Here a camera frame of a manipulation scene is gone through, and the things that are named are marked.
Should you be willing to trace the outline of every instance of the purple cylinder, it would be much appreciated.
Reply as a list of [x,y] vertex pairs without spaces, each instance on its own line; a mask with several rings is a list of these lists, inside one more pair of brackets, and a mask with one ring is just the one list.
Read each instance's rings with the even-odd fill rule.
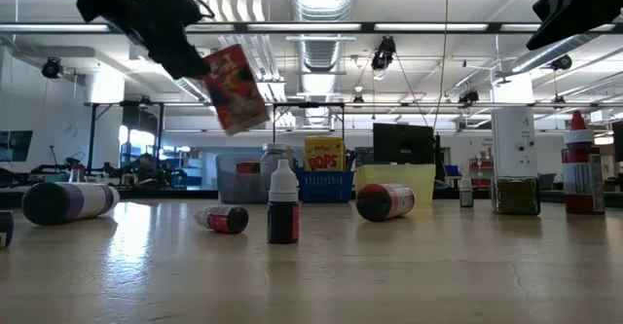
[[94,218],[112,209],[119,193],[112,187],[91,183],[40,183],[23,196],[21,208],[28,221],[53,226]]

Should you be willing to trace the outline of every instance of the box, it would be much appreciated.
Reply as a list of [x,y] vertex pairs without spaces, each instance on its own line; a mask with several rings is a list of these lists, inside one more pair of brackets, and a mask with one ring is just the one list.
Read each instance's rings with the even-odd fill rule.
[[344,171],[344,140],[338,137],[305,139],[305,171]]
[[538,216],[541,202],[536,177],[496,177],[491,185],[494,212]]
[[223,130],[229,135],[261,125],[269,114],[241,45],[206,56],[203,77]]

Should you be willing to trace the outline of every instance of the jar lid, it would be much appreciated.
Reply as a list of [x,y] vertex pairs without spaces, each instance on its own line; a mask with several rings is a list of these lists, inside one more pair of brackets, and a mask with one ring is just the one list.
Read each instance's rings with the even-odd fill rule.
[[285,144],[279,144],[279,143],[266,143],[266,144],[264,144],[264,151],[269,151],[269,150],[286,151],[287,148],[288,147]]

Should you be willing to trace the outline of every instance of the black bottle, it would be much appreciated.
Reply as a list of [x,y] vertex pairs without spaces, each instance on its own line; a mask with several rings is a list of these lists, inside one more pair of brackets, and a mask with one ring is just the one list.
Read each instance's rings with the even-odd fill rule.
[[279,160],[271,176],[267,239],[269,243],[288,244],[299,241],[299,194],[296,175],[288,160]]

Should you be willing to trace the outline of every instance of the bottle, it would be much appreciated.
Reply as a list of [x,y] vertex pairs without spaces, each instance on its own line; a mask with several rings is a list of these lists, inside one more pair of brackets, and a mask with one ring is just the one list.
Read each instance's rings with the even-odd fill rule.
[[85,167],[79,162],[74,163],[74,165],[71,167],[69,182],[84,183],[86,181],[87,180],[85,179]]
[[284,144],[279,143],[267,143],[264,144],[264,155],[260,160],[260,174],[261,174],[261,188],[265,197],[268,196],[271,189],[271,175],[275,172],[279,160],[286,160],[286,149]]
[[405,215],[416,204],[416,195],[400,184],[368,184],[357,192],[357,212],[370,222]]
[[217,233],[240,234],[249,222],[249,213],[240,206],[209,206],[195,212],[195,221]]
[[467,175],[463,175],[458,181],[458,201],[460,207],[474,207],[474,189]]
[[299,193],[296,174],[289,160],[279,160],[271,176],[267,238],[269,243],[288,244],[299,241]]
[[602,157],[594,141],[595,132],[586,129],[580,112],[574,111],[562,152],[567,213],[605,214]]

